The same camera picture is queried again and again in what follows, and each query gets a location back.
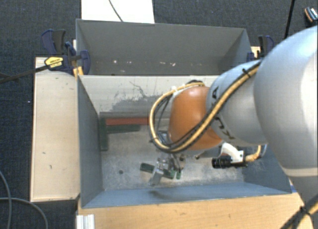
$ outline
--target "green object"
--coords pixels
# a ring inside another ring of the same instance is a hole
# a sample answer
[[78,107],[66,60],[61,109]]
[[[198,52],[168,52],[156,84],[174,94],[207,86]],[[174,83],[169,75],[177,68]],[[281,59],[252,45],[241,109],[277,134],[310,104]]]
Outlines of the green object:
[[181,178],[181,172],[177,172],[177,176],[176,176],[176,179],[180,179]]
[[[154,169],[155,169],[155,167],[153,165],[151,165],[151,164],[142,163],[140,165],[140,171],[153,173]],[[163,169],[163,177],[165,177],[167,179],[173,179],[174,175],[175,175],[175,171],[174,170]]]

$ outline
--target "black connector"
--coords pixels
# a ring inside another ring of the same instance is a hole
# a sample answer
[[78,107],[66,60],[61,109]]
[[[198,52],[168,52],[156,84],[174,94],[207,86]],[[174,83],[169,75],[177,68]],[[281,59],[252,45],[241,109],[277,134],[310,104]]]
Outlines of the black connector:
[[230,156],[223,156],[223,157],[215,157],[212,159],[212,167],[215,169],[224,169],[231,167],[231,157]]
[[212,167],[215,169],[225,169],[229,167],[247,167],[247,163],[232,163],[230,156],[214,157],[212,159]]

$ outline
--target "cable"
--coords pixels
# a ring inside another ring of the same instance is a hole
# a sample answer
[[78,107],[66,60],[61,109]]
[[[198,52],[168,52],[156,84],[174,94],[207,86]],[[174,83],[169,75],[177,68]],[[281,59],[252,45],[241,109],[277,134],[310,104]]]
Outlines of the cable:
[[108,1],[109,1],[109,3],[110,3],[111,7],[113,8],[115,14],[117,15],[117,17],[120,19],[121,22],[123,22],[123,19],[120,17],[120,15],[118,14],[118,12],[116,11],[116,9],[115,9],[113,3],[111,2],[111,0],[108,0]]
[[303,228],[306,218],[318,212],[318,194],[311,198],[281,227],[281,229]]
[[9,188],[9,185],[4,177],[4,175],[2,174],[2,172],[0,171],[0,177],[4,183],[4,186],[6,188],[6,193],[7,193],[7,199],[9,201],[9,215],[8,215],[8,223],[7,223],[7,226],[6,228],[7,229],[10,229],[10,226],[11,226],[11,219],[12,219],[12,198],[11,198],[11,193],[10,193],[10,188]]
[[288,14],[288,19],[287,19],[284,39],[286,39],[288,37],[288,31],[289,31],[290,22],[292,20],[294,5],[295,5],[295,0],[292,0],[292,2],[290,4],[290,8],[289,8],[289,14]]
[[[7,201],[8,200],[8,197],[2,197],[0,198],[0,201]],[[19,199],[19,198],[14,198],[12,197],[11,198],[12,201],[16,201],[16,202],[21,202],[21,203],[24,203],[24,204],[28,204],[28,205],[31,205],[33,208],[35,208],[42,216],[44,222],[45,222],[45,228],[46,229],[49,229],[49,223],[48,223],[48,220],[44,214],[44,212],[38,207],[36,206],[34,203],[31,203],[29,201],[26,201],[26,200],[23,200],[23,199]]]
[[257,151],[254,154],[247,155],[245,158],[245,162],[253,162],[259,159],[261,150],[262,150],[262,145],[258,145]]
[[242,75],[240,75],[220,96],[220,98],[215,102],[214,106],[211,107],[209,112],[205,115],[202,121],[194,127],[194,130],[186,137],[186,140],[182,141],[176,147],[170,147],[165,144],[162,144],[155,132],[154,129],[154,112],[156,107],[164,100],[167,96],[172,95],[173,93],[188,88],[190,86],[199,85],[202,86],[203,84],[200,82],[195,82],[191,84],[187,84],[185,86],[181,86],[175,90],[171,90],[164,95],[162,95],[152,106],[150,115],[149,115],[149,126],[151,137],[155,146],[163,152],[166,153],[177,153],[183,151],[196,143],[196,141],[201,138],[201,136],[207,131],[209,125],[213,121],[215,115],[222,109],[223,105],[227,101],[227,99],[241,86],[244,82],[246,82],[249,78],[251,78],[254,74],[256,74],[260,62],[249,68],[248,70],[244,71]]
[[49,223],[48,223],[48,220],[47,220],[44,212],[38,206],[36,206],[34,203],[31,203],[29,201],[26,201],[26,200],[23,200],[23,199],[20,199],[20,198],[11,197],[9,185],[8,185],[6,179],[5,179],[5,177],[4,177],[4,175],[2,174],[1,171],[0,171],[0,177],[1,177],[1,179],[2,179],[2,181],[4,183],[4,185],[5,185],[5,188],[6,188],[6,191],[7,191],[7,195],[8,195],[8,197],[1,197],[0,201],[9,201],[9,216],[8,216],[7,229],[10,229],[10,227],[11,227],[12,201],[28,204],[28,205],[31,205],[33,208],[35,208],[41,214],[41,216],[42,216],[42,218],[44,220],[44,223],[45,223],[45,228],[48,229],[49,228]]

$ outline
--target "wooden plank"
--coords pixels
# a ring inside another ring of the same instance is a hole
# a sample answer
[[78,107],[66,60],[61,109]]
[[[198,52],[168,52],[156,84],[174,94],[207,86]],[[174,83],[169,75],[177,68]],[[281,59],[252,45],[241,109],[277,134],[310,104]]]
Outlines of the wooden plank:
[[[36,59],[37,67],[42,61]],[[80,193],[76,96],[73,76],[48,70],[35,75],[31,202],[75,199]]]
[[[297,193],[174,204],[82,209],[96,229],[278,229],[303,205]],[[304,228],[312,229],[311,224]]]

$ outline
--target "yellow cable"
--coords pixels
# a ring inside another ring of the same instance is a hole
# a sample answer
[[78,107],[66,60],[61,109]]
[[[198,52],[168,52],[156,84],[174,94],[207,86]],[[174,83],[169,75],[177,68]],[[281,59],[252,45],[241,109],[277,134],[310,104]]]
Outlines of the yellow cable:
[[[218,102],[215,104],[215,106],[213,107],[211,113],[209,114],[209,116],[207,117],[207,119],[203,122],[203,124],[198,128],[198,130],[180,147],[177,147],[173,150],[171,150],[172,152],[178,152],[184,148],[186,148],[188,145],[190,145],[203,131],[205,128],[208,127],[210,121],[215,117],[215,115],[219,112],[219,110],[221,109],[221,107],[223,106],[223,104],[226,102],[226,100],[229,98],[229,96],[234,93],[245,81],[247,81],[251,76],[253,76],[254,74],[256,74],[258,70],[258,66],[255,67],[254,69],[250,70],[249,72],[247,72],[245,75],[243,75],[242,78],[240,78],[239,80],[237,80],[235,83],[233,83],[226,92],[224,92],[224,94],[220,97],[220,99],[218,100]],[[186,86],[182,86],[177,88],[177,90],[182,90],[185,89],[186,87],[190,87],[190,86],[194,86],[194,85],[202,85],[202,83],[191,83],[188,84]],[[154,128],[154,123],[153,123],[153,115],[155,112],[155,108],[157,107],[157,105],[167,96],[172,95],[173,93],[175,93],[177,90],[172,90],[167,92],[166,94],[164,94],[163,96],[161,96],[152,106],[151,111],[150,111],[150,115],[149,115],[149,126],[150,126],[150,131],[152,134],[152,137],[154,139],[154,142],[161,147],[164,150],[168,150],[170,147],[166,146],[164,144],[162,144],[155,132],[155,128]]]
[[247,155],[245,158],[245,161],[246,162],[253,162],[253,161],[257,160],[261,150],[262,150],[262,145],[258,145],[257,151],[254,154]]

